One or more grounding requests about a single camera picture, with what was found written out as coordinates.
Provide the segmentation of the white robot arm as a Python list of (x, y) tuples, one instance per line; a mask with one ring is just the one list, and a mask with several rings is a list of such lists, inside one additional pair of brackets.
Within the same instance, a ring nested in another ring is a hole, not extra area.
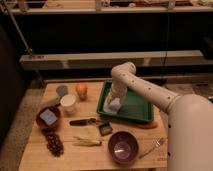
[(213, 104), (196, 94), (181, 95), (135, 75), (126, 62), (112, 68), (109, 102), (130, 88), (168, 115), (168, 171), (213, 171)]

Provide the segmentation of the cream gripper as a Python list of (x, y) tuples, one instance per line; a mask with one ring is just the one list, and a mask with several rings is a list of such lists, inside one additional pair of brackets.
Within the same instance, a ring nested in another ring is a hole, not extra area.
[(123, 103), (126, 97), (126, 88), (124, 86), (117, 86), (112, 84), (109, 94), (108, 94), (108, 103), (111, 103), (116, 98), (119, 99), (120, 103)]

